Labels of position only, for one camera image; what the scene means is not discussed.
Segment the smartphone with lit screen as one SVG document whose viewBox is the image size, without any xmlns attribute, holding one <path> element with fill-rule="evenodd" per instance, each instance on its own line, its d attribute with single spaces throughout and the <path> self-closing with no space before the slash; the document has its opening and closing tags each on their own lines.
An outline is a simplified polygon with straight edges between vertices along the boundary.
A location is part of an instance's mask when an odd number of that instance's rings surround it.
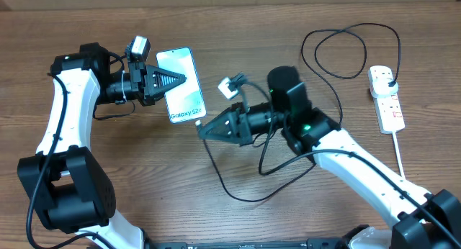
<svg viewBox="0 0 461 249">
<path fill-rule="evenodd" d="M 192 50 L 181 47 L 156 53 L 159 68 L 185 75 L 186 81 L 165 93 L 171 123 L 204 117 L 207 112 Z"/>
</svg>

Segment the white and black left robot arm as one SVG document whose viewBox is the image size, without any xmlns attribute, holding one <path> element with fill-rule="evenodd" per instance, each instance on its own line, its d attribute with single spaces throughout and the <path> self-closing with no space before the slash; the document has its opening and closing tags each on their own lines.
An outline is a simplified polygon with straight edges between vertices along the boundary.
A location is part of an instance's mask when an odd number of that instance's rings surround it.
<svg viewBox="0 0 461 249">
<path fill-rule="evenodd" d="M 98 248 L 153 248 L 146 232 L 117 210 L 115 190 L 91 152 L 91 124 L 100 104 L 150 106 L 181 86 L 183 74 L 147 64 L 150 43 L 136 37 L 124 55 L 88 43 L 55 58 L 49 74 L 54 97 L 35 154 L 19 160 L 17 174 L 30 205 L 27 218 L 60 230 L 70 241 Z"/>
</svg>

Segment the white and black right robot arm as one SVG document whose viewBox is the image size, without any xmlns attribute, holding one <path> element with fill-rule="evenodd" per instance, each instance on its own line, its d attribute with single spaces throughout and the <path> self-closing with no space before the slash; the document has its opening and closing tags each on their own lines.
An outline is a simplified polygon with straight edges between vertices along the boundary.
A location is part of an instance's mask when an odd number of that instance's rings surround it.
<svg viewBox="0 0 461 249">
<path fill-rule="evenodd" d="M 460 201 L 442 189 L 432 194 L 399 176 L 364 150 L 341 125 L 314 107 L 293 66 L 267 75 L 267 102 L 233 104 L 216 118 L 196 123 L 201 140 L 250 145 L 255 135 L 280 130 L 297 159 L 340 178 L 376 210 L 388 226 L 356 227 L 336 248 L 459 248 Z"/>
</svg>

